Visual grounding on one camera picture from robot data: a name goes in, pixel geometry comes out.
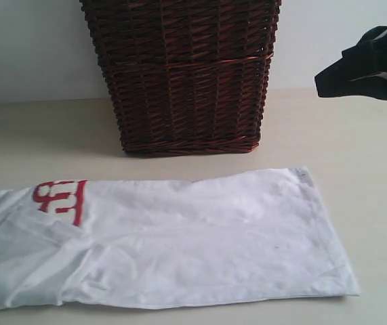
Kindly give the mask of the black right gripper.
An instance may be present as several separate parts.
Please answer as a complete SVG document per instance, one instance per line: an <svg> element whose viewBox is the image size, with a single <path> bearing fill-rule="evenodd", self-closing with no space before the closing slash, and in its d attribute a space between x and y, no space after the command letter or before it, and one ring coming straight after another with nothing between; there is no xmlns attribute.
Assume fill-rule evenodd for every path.
<svg viewBox="0 0 387 325"><path fill-rule="evenodd" d="M320 98L363 96L387 101L387 26L368 30L314 81Z"/></svg>

